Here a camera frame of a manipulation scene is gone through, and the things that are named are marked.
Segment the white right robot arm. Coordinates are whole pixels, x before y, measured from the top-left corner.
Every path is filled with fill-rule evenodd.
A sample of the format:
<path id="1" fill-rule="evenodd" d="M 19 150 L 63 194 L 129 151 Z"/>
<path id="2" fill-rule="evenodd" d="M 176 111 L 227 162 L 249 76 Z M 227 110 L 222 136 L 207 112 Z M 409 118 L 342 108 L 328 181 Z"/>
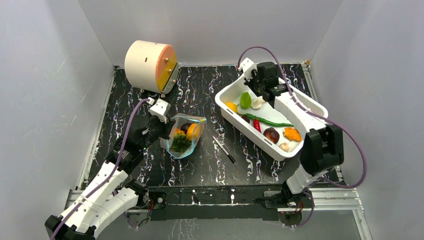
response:
<path id="1" fill-rule="evenodd" d="M 253 93 L 281 112 L 300 133 L 303 141 L 297 170 L 284 181 L 280 193 L 257 198 L 263 206 L 276 204 L 295 207 L 310 197 L 309 188 L 319 177 L 344 162 L 343 133 L 340 127 L 327 124 L 296 96 L 284 75 L 278 74 L 281 65 L 273 62 L 242 63 L 244 84 Z"/>

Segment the green toy leaf vegetable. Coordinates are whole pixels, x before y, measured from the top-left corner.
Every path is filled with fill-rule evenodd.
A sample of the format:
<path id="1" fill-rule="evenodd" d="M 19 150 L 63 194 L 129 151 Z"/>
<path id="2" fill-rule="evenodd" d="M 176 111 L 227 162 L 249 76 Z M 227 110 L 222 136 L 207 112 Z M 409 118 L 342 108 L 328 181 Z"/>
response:
<path id="1" fill-rule="evenodd" d="M 240 95 L 240 107 L 244 110 L 249 109 L 252 106 L 252 98 L 249 92 L 243 92 Z"/>

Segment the dark brown toy fruit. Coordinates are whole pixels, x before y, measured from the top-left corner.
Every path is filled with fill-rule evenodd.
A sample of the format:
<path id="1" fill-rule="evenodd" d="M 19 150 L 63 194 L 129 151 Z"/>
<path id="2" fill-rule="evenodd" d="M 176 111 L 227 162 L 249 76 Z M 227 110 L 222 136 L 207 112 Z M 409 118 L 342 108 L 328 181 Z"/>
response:
<path id="1" fill-rule="evenodd" d="M 180 130 L 183 131 L 185 134 L 188 132 L 188 129 L 190 128 L 192 124 L 190 122 L 184 123 L 181 127 Z"/>

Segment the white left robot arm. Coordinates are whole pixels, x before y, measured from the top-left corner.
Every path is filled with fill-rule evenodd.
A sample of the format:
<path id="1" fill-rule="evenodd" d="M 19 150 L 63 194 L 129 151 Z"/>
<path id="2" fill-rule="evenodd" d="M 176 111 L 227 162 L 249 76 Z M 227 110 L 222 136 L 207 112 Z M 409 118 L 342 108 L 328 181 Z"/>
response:
<path id="1" fill-rule="evenodd" d="M 144 208 L 149 203 L 146 187 L 135 180 L 128 182 L 116 195 L 113 191 L 133 172 L 143 154 L 159 139 L 167 139 L 175 120 L 165 121 L 152 115 L 141 128 L 126 128 L 100 171 L 58 216 L 51 215 L 44 226 L 51 240 L 95 240 L 116 218 L 132 207 Z"/>

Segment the toy orange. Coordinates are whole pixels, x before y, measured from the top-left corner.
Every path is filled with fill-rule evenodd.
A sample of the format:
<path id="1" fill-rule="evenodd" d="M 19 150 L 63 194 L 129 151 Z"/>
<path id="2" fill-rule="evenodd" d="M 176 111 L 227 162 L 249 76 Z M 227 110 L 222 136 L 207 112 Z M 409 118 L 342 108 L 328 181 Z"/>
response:
<path id="1" fill-rule="evenodd" d="M 190 141 L 196 141 L 202 133 L 203 126 L 200 123 L 192 123 L 186 132 L 186 137 Z"/>

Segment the orange toy pineapple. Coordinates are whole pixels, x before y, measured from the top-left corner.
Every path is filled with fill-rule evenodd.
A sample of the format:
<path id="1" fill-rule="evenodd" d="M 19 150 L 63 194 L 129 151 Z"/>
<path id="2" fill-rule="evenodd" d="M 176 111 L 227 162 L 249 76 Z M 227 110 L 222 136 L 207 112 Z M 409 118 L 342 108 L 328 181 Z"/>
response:
<path id="1" fill-rule="evenodd" d="M 186 133 L 181 131 L 180 128 L 176 128 L 170 149 L 179 154 L 183 154 L 191 147 L 191 145 L 192 141 L 187 139 Z"/>

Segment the clear blue zip top bag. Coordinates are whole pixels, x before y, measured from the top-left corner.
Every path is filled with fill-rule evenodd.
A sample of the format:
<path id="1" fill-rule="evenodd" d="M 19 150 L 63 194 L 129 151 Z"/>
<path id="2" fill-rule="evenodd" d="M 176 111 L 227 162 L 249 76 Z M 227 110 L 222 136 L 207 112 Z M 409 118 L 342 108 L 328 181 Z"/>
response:
<path id="1" fill-rule="evenodd" d="M 178 113 L 170 120 L 174 121 L 170 134 L 168 139 L 160 140 L 160 147 L 175 159 L 188 157 L 195 150 L 207 119 L 203 116 Z"/>

